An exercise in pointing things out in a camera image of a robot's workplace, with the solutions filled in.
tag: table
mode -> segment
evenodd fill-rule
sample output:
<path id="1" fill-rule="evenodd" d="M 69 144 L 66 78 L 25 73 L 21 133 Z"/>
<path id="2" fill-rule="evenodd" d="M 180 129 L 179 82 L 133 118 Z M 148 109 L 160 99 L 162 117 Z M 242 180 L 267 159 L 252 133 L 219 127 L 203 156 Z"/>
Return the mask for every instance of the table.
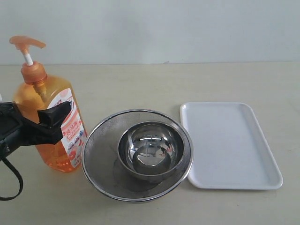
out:
<path id="1" fill-rule="evenodd" d="M 21 66 L 0 66 L 0 93 L 7 101 L 22 82 Z M 1 225 L 82 224 L 299 224 L 300 62 L 161 65 L 45 66 L 71 81 L 88 131 L 106 116 L 147 108 L 179 121 L 188 101 L 249 104 L 284 178 L 276 191 L 200 190 L 184 180 L 148 203 L 126 203 L 99 193 L 81 168 L 63 174 L 48 168 L 35 147 L 9 156 L 21 172 L 24 190 L 0 202 Z M 18 183 L 0 163 L 0 195 Z"/>

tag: metal mesh strainer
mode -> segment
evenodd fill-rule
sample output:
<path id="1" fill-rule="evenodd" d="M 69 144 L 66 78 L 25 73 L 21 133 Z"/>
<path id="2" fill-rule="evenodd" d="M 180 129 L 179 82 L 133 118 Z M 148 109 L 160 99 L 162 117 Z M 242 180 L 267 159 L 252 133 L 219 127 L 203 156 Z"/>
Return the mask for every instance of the metal mesh strainer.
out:
<path id="1" fill-rule="evenodd" d="M 118 158 L 122 135 L 145 121 L 163 122 L 173 127 L 185 146 L 181 166 L 159 184 L 130 176 Z M 91 132 L 82 150 L 82 167 L 87 179 L 103 194 L 128 202 L 148 201 L 167 194 L 185 179 L 192 161 L 192 143 L 185 129 L 168 116 L 151 110 L 128 110 L 104 119 Z"/>

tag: white plastic tray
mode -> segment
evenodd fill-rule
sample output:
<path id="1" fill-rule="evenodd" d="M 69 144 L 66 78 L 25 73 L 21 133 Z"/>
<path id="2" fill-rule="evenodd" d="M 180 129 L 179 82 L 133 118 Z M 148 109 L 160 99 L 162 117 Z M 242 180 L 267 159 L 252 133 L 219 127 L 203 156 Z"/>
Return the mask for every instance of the white plastic tray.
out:
<path id="1" fill-rule="evenodd" d="M 188 179 L 198 188 L 278 189 L 280 170 L 250 106 L 190 102 L 180 107 L 194 145 Z"/>

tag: orange plastic bottle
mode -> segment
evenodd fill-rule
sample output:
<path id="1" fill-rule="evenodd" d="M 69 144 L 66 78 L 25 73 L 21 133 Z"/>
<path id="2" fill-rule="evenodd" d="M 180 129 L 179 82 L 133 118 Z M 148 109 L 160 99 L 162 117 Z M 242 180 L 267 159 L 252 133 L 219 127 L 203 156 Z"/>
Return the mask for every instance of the orange plastic bottle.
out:
<path id="1" fill-rule="evenodd" d="M 87 136 L 71 83 L 47 74 L 42 64 L 32 61 L 29 46 L 43 48 L 44 43 L 27 36 L 14 36 L 9 42 L 22 52 L 26 61 L 21 69 L 24 83 L 14 96 L 24 117 L 39 122 L 37 110 L 51 108 L 64 101 L 72 102 L 72 111 L 61 126 L 62 140 L 56 145 L 36 145 L 48 166 L 61 172 L 71 172 L 80 165 L 81 148 Z"/>

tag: bottle cap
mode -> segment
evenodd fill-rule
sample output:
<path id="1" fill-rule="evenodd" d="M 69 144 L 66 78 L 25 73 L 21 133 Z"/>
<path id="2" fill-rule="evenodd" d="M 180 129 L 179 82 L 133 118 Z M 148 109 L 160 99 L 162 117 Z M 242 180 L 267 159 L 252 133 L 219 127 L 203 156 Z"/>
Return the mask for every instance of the bottle cap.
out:
<path id="1" fill-rule="evenodd" d="M 9 42 L 15 45 L 17 50 L 20 50 L 24 56 L 25 63 L 22 65 L 21 73 L 26 83 L 35 83 L 47 77 L 43 64 L 32 61 L 29 54 L 30 45 L 44 48 L 45 43 L 27 36 L 13 36 L 9 39 Z"/>

